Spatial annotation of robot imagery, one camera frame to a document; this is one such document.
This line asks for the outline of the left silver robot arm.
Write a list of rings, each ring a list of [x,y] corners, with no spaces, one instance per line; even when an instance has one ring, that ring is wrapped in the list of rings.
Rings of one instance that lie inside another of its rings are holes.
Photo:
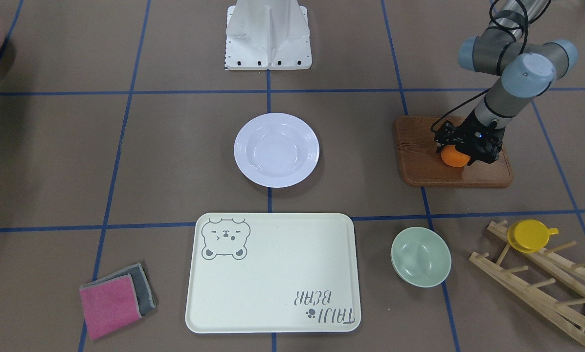
[[[463,42],[459,65],[498,79],[479,94],[480,102],[460,125],[444,117],[433,123],[437,153],[454,147],[467,165],[496,162],[507,125],[576,66],[579,52],[568,40],[527,42],[530,27],[549,6],[549,0],[508,0],[498,12],[489,10],[488,27],[480,36]]]

